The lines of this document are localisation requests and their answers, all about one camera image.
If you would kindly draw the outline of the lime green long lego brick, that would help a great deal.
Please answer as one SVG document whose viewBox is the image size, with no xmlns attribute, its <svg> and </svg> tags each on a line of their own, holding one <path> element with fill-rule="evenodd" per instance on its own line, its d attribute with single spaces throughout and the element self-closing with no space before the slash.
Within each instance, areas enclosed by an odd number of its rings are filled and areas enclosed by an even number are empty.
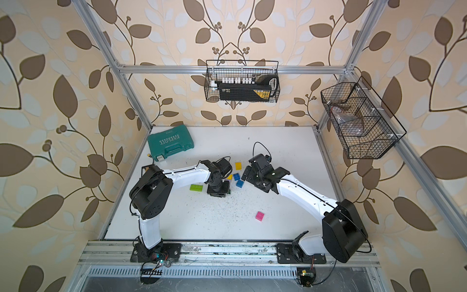
<svg viewBox="0 0 467 292">
<path fill-rule="evenodd" d="M 202 192 L 203 186 L 199 184 L 191 184 L 189 189 L 190 191 L 193 191 L 193 192 Z"/>
</svg>

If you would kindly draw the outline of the pink lego brick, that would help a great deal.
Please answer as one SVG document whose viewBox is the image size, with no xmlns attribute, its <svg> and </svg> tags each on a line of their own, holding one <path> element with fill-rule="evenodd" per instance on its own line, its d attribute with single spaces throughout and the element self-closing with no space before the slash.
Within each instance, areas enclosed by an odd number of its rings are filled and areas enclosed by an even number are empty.
<svg viewBox="0 0 467 292">
<path fill-rule="evenodd" d="M 258 211 L 256 213 L 255 219 L 258 221 L 263 221 L 265 214 L 263 212 Z"/>
</svg>

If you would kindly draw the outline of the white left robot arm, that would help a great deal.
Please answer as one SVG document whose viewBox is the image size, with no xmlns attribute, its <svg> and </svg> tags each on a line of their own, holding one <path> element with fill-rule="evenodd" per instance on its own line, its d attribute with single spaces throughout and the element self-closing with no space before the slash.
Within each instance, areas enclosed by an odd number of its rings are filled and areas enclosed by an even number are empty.
<svg viewBox="0 0 467 292">
<path fill-rule="evenodd" d="M 207 185 L 208 195 L 223 198 L 230 191 L 227 177 L 231 173 L 232 166 L 226 158 L 214 162 L 202 160 L 195 166 L 176 170 L 162 170 L 154 164 L 148 166 L 130 191 L 130 212 L 138 218 L 139 230 L 132 261 L 156 263 L 178 258 L 180 246 L 165 247 L 160 232 L 160 214 L 171 191 L 203 183 Z"/>
</svg>

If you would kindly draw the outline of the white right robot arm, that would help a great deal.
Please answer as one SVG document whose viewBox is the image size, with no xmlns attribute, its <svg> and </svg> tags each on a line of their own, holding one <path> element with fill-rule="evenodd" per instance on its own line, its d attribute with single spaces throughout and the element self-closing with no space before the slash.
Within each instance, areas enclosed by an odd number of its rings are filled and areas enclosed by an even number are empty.
<svg viewBox="0 0 467 292">
<path fill-rule="evenodd" d="M 242 180 L 266 193 L 273 191 L 290 199 L 322 226 L 319 234 L 305 231 L 294 239 L 292 255 L 295 259 L 305 262 L 316 254 L 328 253 L 341 263 L 348 262 L 368 239 L 355 205 L 347 199 L 337 201 L 318 193 L 283 167 L 273 168 L 271 160 L 263 154 L 251 158 Z"/>
</svg>

